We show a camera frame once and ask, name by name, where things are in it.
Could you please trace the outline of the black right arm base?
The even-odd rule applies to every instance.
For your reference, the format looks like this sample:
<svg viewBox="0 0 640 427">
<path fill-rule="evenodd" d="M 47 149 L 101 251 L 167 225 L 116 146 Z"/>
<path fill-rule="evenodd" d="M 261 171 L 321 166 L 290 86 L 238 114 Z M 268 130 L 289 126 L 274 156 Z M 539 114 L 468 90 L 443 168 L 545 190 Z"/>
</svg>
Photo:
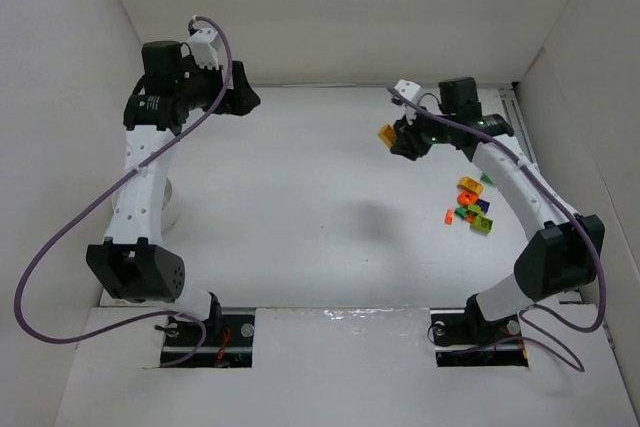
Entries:
<svg viewBox="0 0 640 427">
<path fill-rule="evenodd" d="M 472 327 L 462 309 L 435 309 L 430 320 L 427 336 L 435 346 L 438 367 L 529 366 L 515 315 Z"/>
</svg>

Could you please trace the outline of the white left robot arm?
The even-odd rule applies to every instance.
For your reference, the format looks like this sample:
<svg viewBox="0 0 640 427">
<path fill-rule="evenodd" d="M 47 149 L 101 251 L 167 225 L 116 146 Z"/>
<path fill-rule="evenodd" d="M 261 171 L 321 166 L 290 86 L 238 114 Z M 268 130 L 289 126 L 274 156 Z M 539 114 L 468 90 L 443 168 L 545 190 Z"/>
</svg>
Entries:
<svg viewBox="0 0 640 427">
<path fill-rule="evenodd" d="M 118 189 L 103 241 L 86 251 L 89 268 L 112 298 L 167 304 L 214 331 L 221 324 L 219 301 L 188 283 L 182 258 L 164 247 L 162 212 L 171 162 L 165 147 L 190 113 L 243 116 L 260 103 L 241 62 L 219 65 L 220 45 L 196 37 L 143 45 L 144 74 L 123 115 L 125 170 L 133 176 Z"/>
</svg>

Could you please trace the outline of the yellow curved lego brick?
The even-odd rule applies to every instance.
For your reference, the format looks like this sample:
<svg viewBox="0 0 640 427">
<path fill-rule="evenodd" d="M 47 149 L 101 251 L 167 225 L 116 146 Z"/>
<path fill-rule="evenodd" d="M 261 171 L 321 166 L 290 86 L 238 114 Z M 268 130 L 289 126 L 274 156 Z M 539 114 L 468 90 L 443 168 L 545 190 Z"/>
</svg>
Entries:
<svg viewBox="0 0 640 427">
<path fill-rule="evenodd" d="M 458 187 L 477 196 L 480 196 L 484 190 L 484 186 L 480 182 L 470 177 L 463 177 L 458 182 Z"/>
</svg>

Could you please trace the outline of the yellow long lego brick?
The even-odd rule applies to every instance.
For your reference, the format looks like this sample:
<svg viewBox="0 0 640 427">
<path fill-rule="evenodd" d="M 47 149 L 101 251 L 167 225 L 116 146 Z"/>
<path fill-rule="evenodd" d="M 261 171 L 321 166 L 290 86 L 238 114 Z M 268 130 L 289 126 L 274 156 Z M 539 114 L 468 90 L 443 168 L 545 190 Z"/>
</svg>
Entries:
<svg viewBox="0 0 640 427">
<path fill-rule="evenodd" d="M 396 142 L 397 134 L 392 125 L 386 124 L 379 130 L 378 137 L 388 148 L 391 148 Z"/>
</svg>

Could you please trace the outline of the dark green lego slope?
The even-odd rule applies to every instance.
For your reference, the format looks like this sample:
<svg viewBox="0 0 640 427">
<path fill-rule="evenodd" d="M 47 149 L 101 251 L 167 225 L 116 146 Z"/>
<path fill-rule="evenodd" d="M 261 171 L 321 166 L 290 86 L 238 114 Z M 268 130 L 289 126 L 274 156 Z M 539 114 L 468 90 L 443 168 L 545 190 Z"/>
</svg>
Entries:
<svg viewBox="0 0 640 427">
<path fill-rule="evenodd" d="M 464 207 L 457 207 L 454 209 L 454 215 L 462 220 L 466 220 L 468 217 L 468 212 Z"/>
</svg>

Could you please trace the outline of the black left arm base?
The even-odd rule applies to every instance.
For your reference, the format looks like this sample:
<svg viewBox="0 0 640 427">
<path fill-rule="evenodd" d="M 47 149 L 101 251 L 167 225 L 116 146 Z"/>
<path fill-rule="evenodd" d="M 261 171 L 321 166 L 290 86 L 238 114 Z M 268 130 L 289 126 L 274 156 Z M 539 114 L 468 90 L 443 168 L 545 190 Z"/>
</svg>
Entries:
<svg viewBox="0 0 640 427">
<path fill-rule="evenodd" d="M 201 329 L 194 323 L 170 317 L 154 329 L 163 334 L 160 364 L 169 368 L 251 368 L 255 334 L 254 309 L 224 309 L 219 331 Z"/>
</svg>

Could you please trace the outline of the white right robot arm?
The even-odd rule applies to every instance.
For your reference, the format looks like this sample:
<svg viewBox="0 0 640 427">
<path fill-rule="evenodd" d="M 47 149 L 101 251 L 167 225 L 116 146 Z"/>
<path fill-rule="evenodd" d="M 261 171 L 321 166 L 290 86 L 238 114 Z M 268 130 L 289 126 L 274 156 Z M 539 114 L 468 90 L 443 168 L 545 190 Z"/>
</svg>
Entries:
<svg viewBox="0 0 640 427">
<path fill-rule="evenodd" d="M 381 130 L 389 151 L 411 161 L 436 145 L 462 152 L 502 194 L 524 230 L 527 244 L 513 271 L 494 286 L 470 296 L 460 314 L 441 321 L 440 346 L 500 341 L 506 323 L 523 310 L 540 307 L 559 293 L 598 285 L 598 311 L 584 332 L 605 319 L 606 279 L 601 262 L 605 226 L 597 215 L 582 215 L 551 188 L 523 152 L 511 125 L 499 114 L 484 114 L 471 77 L 439 83 L 438 112 L 422 106 L 422 88 L 400 80 L 389 88 L 403 116 Z"/>
</svg>

